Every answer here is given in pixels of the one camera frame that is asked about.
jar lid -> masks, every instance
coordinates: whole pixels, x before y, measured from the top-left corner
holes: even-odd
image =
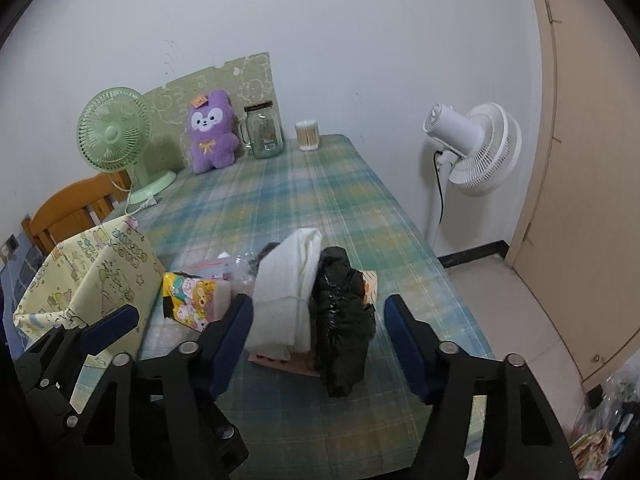
[[[245,112],[255,112],[256,110],[262,110],[263,108],[271,108],[273,106],[273,101],[265,101],[263,103],[258,103],[255,105],[249,105],[244,107]]]

door hinge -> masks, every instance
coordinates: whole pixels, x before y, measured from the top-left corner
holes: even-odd
[[[527,224],[527,228],[524,229],[524,234],[522,235],[522,241],[527,239],[527,235],[529,234],[529,229],[531,229],[531,222],[529,222]]]
[[[551,14],[551,4],[549,3],[549,0],[545,0],[545,7],[546,7],[546,16],[549,18],[549,23],[551,24],[562,23],[560,20],[554,20],[554,17]]]

plush toy eye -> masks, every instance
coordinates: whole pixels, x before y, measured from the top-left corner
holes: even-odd
[[[209,110],[209,121],[218,124],[222,120],[223,114],[220,108],[212,108]]]
[[[200,112],[196,112],[191,116],[191,127],[196,130],[198,124],[202,121],[202,114]]]

door frame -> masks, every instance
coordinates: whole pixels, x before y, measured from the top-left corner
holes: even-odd
[[[552,23],[549,0],[533,0],[538,18],[540,32],[540,50],[542,51],[542,106],[540,109],[540,130],[536,155],[533,160],[531,178],[527,187],[527,195],[520,211],[520,218],[511,239],[509,251],[504,262],[513,267],[520,253],[522,244],[526,243],[529,225],[533,219],[545,181],[546,168],[556,125],[556,95],[558,90],[558,60],[556,57],[556,37]]]

yellow bow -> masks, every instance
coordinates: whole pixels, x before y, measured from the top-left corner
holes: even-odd
[[[215,140],[209,140],[208,142],[200,142],[198,146],[202,150],[203,154],[211,153],[211,149],[216,145]]]

